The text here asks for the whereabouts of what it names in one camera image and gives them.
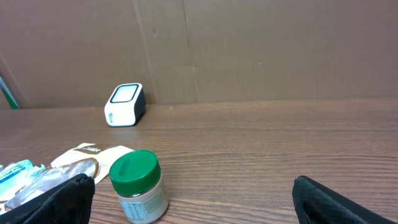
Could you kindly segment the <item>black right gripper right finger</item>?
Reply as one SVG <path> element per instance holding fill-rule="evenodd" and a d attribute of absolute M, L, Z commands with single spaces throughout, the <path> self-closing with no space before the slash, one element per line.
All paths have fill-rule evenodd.
<path fill-rule="evenodd" d="M 300 224 L 395 224 L 304 175 L 292 198 Z"/>

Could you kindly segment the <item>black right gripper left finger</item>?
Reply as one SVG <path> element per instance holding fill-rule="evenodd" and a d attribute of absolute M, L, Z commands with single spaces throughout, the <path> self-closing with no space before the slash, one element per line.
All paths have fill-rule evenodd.
<path fill-rule="evenodd" d="M 88 223 L 94 194 L 94 179 L 78 174 L 1 215 L 1 224 Z"/>

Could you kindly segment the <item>beige brown snack bag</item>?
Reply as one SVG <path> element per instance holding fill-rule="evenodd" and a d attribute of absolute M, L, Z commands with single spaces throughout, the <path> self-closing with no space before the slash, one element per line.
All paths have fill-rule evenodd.
<path fill-rule="evenodd" d="M 97 184 L 108 174 L 111 165 L 121 156 L 132 152 L 125 146 L 82 143 L 58 156 L 30 185 L 20 189 L 13 198 L 1 202 L 4 214 L 78 174 L 85 174 Z"/>

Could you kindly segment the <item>teal snack packet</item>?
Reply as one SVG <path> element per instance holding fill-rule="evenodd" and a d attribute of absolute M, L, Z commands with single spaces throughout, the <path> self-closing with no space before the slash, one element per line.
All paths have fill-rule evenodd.
<path fill-rule="evenodd" d="M 17 163 L 11 163 L 1 171 L 1 202 L 8 201 L 15 194 L 31 182 L 45 170 L 45 166 L 35 166 L 26 159 Z"/>

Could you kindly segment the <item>green lid jar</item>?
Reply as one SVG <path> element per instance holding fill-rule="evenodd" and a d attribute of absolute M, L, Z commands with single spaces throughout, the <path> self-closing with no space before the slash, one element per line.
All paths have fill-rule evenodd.
<path fill-rule="evenodd" d="M 109 177 L 131 223 L 152 223 L 168 209 L 169 196 L 154 152 L 138 150 L 121 156 L 112 164 Z"/>

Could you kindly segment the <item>white barcode scanner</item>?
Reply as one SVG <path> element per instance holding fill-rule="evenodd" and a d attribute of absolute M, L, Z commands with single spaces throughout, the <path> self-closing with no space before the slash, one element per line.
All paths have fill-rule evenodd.
<path fill-rule="evenodd" d="M 134 126 L 146 109 L 141 83 L 117 86 L 104 107 L 106 122 L 112 127 Z"/>

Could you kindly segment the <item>green white object at wall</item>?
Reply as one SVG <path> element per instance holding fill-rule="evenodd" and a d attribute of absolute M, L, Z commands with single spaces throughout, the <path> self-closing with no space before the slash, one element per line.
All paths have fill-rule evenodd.
<path fill-rule="evenodd" d="M 16 101 L 16 99 L 13 97 L 11 91 L 8 89 L 5 81 L 0 77 L 0 82 L 1 82 L 1 90 L 9 103 L 10 107 L 12 110 L 19 110 L 20 107 Z"/>

